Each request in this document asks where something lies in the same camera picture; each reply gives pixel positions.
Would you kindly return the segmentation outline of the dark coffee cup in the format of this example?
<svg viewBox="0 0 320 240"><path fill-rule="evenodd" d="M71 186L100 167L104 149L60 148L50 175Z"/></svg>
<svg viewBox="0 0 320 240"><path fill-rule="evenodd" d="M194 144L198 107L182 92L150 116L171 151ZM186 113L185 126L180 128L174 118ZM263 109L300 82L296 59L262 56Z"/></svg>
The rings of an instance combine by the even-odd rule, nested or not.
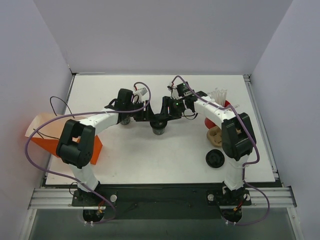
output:
<svg viewBox="0 0 320 240"><path fill-rule="evenodd" d="M152 127L152 132L157 135L157 136L160 136L160 135L163 135L165 133L165 127L162 127L162 128L155 128L155 127Z"/></svg>
<svg viewBox="0 0 320 240"><path fill-rule="evenodd" d="M130 118L126 118L120 122L121 125L126 126L131 122Z"/></svg>

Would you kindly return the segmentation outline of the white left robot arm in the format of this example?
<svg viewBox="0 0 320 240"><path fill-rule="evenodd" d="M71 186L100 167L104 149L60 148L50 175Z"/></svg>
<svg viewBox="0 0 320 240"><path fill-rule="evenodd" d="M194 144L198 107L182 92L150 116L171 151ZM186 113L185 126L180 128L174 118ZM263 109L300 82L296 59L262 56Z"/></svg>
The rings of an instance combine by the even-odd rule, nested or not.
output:
<svg viewBox="0 0 320 240"><path fill-rule="evenodd" d="M100 203L102 193L90 161L94 154L95 137L109 127L128 125L131 119L137 122L155 122L149 117L151 92L148 87L134 91L122 88L101 112L80 120L69 119L65 122L56 155L67 164L77 182L78 198L89 205Z"/></svg>

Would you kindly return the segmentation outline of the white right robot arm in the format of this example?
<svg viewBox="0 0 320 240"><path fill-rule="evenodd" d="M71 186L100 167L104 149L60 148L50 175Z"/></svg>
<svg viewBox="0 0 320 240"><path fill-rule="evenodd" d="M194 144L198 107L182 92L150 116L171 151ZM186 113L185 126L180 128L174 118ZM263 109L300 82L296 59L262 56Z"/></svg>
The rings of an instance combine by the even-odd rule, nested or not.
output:
<svg viewBox="0 0 320 240"><path fill-rule="evenodd" d="M251 119L245 112L237 113L232 105L222 106L203 91L194 91L188 82L167 86L168 98L173 102L173 110L168 111L170 117L181 117L183 109L202 115L212 121L221 130L221 147L229 158L224 178L225 189L221 197L227 204L233 204L240 197L239 189L245 185L245 171L249 165L260 161L257 140Z"/></svg>

